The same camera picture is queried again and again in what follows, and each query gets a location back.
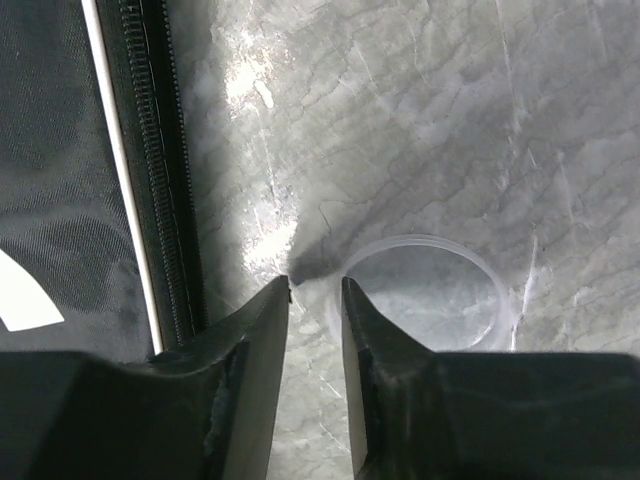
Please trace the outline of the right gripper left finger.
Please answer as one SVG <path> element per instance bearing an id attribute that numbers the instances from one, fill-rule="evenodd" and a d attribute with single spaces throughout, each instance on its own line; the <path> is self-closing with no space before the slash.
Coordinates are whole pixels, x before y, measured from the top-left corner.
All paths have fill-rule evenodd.
<path id="1" fill-rule="evenodd" d="M 262 479 L 290 303 L 286 277 L 184 345 L 117 364 L 1 357 L 5 479 Z"/>

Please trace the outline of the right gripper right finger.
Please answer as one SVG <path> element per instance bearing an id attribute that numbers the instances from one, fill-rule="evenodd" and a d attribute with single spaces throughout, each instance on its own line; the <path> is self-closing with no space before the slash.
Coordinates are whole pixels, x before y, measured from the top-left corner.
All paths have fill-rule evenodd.
<path id="1" fill-rule="evenodd" d="M 636 357 L 434 352 L 341 290 L 356 478 L 638 477 Z"/>

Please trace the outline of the black racket cover bag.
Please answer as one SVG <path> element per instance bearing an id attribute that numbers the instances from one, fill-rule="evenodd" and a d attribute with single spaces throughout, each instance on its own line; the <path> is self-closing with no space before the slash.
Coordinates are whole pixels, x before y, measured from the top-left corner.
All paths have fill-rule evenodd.
<path id="1" fill-rule="evenodd" d="M 1 5 L 1 347 L 138 362 L 206 322 L 162 1 Z"/>

